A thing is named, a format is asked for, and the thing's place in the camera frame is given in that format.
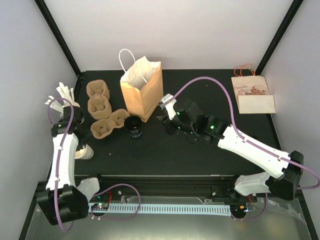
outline black table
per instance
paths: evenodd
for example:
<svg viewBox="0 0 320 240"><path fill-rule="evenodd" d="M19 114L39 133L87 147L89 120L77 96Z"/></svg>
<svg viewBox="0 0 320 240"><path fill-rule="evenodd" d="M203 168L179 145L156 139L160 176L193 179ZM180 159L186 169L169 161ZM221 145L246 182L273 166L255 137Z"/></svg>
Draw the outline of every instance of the black table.
<svg viewBox="0 0 320 240"><path fill-rule="evenodd" d="M78 96L84 111L83 126L90 130L95 121L87 111L89 97L86 86L90 81L102 79L110 90L112 110L126 108L120 88L120 70L86 71ZM233 92L233 70L163 70L164 94L175 94L193 78L209 76L221 81L227 88L234 106L237 127L251 137L279 148L278 138L269 114L239 114ZM223 91L215 83L203 80L189 86L181 95L195 101L206 115L215 115L230 122L230 112ZM114 129L104 139L91 138L87 143L94 149L90 160L76 160L74 174L109 176L212 176L250 175L262 169L244 158L218 148L197 142L190 144L182 132L170 136L165 133L157 116L163 115L160 107L143 125L143 136L134 140L124 128Z"/></svg>

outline orange string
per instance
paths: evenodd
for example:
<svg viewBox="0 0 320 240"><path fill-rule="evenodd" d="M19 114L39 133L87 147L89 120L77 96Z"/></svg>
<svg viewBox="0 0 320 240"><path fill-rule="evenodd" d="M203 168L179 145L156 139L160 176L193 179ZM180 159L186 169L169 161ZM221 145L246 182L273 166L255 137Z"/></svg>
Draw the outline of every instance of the orange string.
<svg viewBox="0 0 320 240"><path fill-rule="evenodd" d="M252 75L255 76L255 75L256 75L256 71L252 71L251 68L252 68L252 69L255 69L255 66L254 66L252 63L246 63L246 64L244 64L244 65L237 66L237 67L234 69L233 73L234 73L234 75L237 76L237 77L243 77L243 75L242 75L242 70L243 70L243 69L248 69L248 70L250 70L250 72L252 73ZM238 75L238 74L236 73L236 70L237 70L237 69L240 69L240 75Z"/></svg>

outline white backdrop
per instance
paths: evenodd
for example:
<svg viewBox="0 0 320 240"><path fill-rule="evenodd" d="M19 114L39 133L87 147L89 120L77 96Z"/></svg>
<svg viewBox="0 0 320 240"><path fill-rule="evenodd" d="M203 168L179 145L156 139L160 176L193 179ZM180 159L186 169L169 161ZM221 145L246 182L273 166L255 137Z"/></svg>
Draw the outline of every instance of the white backdrop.
<svg viewBox="0 0 320 240"><path fill-rule="evenodd" d="M0 33L0 239L17 240L53 158L45 101L77 77L33 0L3 1Z"/></svg>
<svg viewBox="0 0 320 240"><path fill-rule="evenodd" d="M257 65L292 0L46 0L81 71L130 49L164 69ZM123 63L133 60L123 53Z"/></svg>
<svg viewBox="0 0 320 240"><path fill-rule="evenodd" d="M320 174L320 1L304 1L262 74L274 94L272 117L282 147L304 155L304 165ZM301 186L317 180L303 172ZM304 190L320 237L320 188Z"/></svg>

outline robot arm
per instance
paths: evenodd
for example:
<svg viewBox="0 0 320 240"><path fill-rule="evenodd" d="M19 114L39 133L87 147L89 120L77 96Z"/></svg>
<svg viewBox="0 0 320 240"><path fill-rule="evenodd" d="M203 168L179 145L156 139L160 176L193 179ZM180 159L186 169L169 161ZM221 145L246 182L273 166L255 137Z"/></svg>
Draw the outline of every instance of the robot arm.
<svg viewBox="0 0 320 240"><path fill-rule="evenodd" d="M242 196L253 193L273 193L285 200L294 198L302 170L279 158L290 158L294 162L303 164L304 157L301 153L294 151L289 154L277 150L239 131L244 138L241 139L231 124L215 116L205 116L196 103L187 98L179 102L174 99L166 104L172 97L167 94L161 100L160 106L166 110L167 115L158 117L168 134L171 135L177 130L190 133L195 138L204 139L219 148L238 154L265 170L258 174L239 176L234 183L236 192ZM262 149L276 154L279 158Z"/></svg>
<svg viewBox="0 0 320 240"><path fill-rule="evenodd" d="M75 114L70 130L64 139L63 148L60 147L60 143L69 123L70 106L63 108L64 119L54 124L51 129L54 145L51 173L45 190L37 195L37 203L51 225L58 224L54 206L54 190L57 181L56 165L58 159L58 209L62 223L87 217L89 210L88 202L100 189L99 181L96 177L84 179L80 185L76 187L74 177L75 155L76 151L86 146L86 143L80 124L83 117L81 110L76 106L73 108Z"/></svg>

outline kraft paper bag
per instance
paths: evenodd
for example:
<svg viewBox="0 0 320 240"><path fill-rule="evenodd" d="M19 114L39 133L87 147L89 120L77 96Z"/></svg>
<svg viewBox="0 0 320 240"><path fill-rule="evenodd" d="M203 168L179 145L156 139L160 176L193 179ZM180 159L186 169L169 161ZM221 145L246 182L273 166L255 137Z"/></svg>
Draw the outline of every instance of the kraft paper bag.
<svg viewBox="0 0 320 240"><path fill-rule="evenodd" d="M120 86L126 108L131 115L139 116L146 123L164 96L161 62L150 62L144 56L126 71L120 53L119 60L125 71Z"/></svg>

